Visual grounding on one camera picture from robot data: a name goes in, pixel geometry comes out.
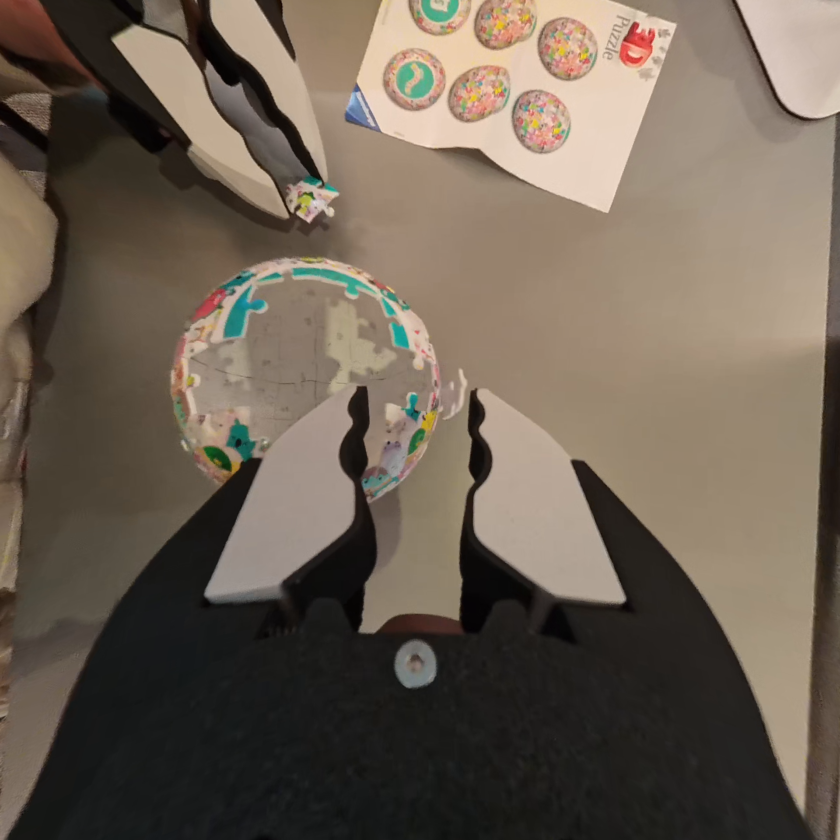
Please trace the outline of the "person's cream hoodie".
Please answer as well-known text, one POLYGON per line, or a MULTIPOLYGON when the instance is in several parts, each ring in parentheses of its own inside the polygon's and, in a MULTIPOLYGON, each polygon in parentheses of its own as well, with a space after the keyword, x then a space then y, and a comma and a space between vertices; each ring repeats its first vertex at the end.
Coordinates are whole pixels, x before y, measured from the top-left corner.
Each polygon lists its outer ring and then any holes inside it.
POLYGON ((1 720, 8 713, 13 617, 33 388, 33 314, 53 277, 58 222, 46 202, 53 91, 2 56, 1 152, 1 720))

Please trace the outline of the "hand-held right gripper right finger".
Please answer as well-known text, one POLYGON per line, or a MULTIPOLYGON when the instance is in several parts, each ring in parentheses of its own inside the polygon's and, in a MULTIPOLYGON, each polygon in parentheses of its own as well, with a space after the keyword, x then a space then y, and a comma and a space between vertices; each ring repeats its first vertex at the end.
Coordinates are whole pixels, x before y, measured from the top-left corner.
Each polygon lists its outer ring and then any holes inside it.
POLYGON ((624 618, 627 594, 564 447, 486 387, 469 397, 469 473, 459 620, 478 634, 497 606, 543 635, 624 618))

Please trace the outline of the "colourful puzzle ball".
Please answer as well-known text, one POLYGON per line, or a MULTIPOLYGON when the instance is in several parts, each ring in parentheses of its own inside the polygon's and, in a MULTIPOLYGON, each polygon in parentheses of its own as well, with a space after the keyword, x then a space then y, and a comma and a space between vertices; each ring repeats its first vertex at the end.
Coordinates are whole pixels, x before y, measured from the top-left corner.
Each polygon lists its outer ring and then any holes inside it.
POLYGON ((463 407, 424 322, 361 268, 279 258, 240 271, 198 306, 175 346, 171 399, 182 446, 216 485, 348 385, 367 388, 368 501, 417 467, 463 407))

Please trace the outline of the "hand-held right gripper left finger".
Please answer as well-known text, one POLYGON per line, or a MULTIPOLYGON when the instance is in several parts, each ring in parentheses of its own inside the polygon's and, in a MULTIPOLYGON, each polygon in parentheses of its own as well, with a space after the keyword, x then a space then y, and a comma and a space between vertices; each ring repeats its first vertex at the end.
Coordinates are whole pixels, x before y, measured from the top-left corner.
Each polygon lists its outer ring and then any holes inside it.
POLYGON ((204 590, 207 611, 294 633, 310 609, 334 609, 356 634, 377 538, 362 487, 369 393, 348 385, 319 404, 260 460, 204 590))

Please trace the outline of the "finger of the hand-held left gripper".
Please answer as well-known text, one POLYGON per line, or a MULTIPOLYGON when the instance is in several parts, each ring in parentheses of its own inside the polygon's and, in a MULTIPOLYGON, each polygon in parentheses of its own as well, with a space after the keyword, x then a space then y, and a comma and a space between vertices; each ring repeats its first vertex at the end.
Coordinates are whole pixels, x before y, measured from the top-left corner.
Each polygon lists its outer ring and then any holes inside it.
POLYGON ((211 99, 279 186, 328 180, 326 154, 280 1, 202 1, 211 99))
POLYGON ((111 40, 184 133, 195 168, 258 210, 289 218, 291 148, 252 108, 243 85, 227 85, 210 64, 200 67, 170 33, 132 24, 111 40))

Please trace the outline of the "white multicolour puzzle piece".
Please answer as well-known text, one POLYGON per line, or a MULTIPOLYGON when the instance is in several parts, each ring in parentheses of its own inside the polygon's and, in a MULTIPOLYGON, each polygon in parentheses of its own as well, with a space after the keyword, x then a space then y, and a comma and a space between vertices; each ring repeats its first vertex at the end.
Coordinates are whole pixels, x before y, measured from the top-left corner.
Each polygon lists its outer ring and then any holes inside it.
POLYGON ((335 210, 332 202, 340 192, 327 182, 310 176, 285 187, 285 204, 291 216, 311 224, 320 217, 330 219, 335 210))

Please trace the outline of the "paper instruction sheet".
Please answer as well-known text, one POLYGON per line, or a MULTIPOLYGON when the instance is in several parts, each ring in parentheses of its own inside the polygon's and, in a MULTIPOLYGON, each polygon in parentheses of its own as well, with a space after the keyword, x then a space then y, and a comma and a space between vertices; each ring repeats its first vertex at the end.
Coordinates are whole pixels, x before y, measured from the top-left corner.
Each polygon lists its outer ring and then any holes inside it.
POLYGON ((609 1, 382 2, 345 119, 607 213, 676 28, 609 1))

